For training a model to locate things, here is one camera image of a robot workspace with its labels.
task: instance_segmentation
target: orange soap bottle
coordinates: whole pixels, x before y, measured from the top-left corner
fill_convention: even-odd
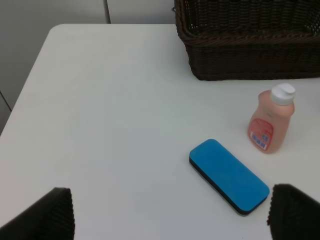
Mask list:
[[[248,136],[263,153],[274,153],[284,141],[295,112],[295,93],[292,85],[281,83],[259,94],[259,106],[250,120]]]

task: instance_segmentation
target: brown wicker basket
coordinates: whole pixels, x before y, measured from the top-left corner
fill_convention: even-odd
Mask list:
[[[320,0],[175,0],[199,80],[320,77]]]

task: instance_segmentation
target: white bottle cap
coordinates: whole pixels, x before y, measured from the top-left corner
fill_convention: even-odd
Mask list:
[[[272,102],[280,106],[288,106],[294,101],[295,88],[289,83],[281,83],[271,90],[270,98]]]

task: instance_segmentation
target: white table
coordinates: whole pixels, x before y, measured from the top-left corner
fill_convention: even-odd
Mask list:
[[[246,127],[283,81],[198,81],[174,25],[53,28],[0,137],[0,225],[53,187],[72,191],[76,240],[270,240],[270,197],[246,217],[189,164],[217,139],[270,189],[320,200],[320,80],[291,80],[296,112],[275,154]]]

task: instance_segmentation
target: gray wall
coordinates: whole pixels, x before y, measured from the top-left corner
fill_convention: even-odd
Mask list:
[[[104,0],[0,0],[0,90],[10,107],[52,27],[104,23]]]
[[[112,24],[174,24],[174,0],[107,0]]]

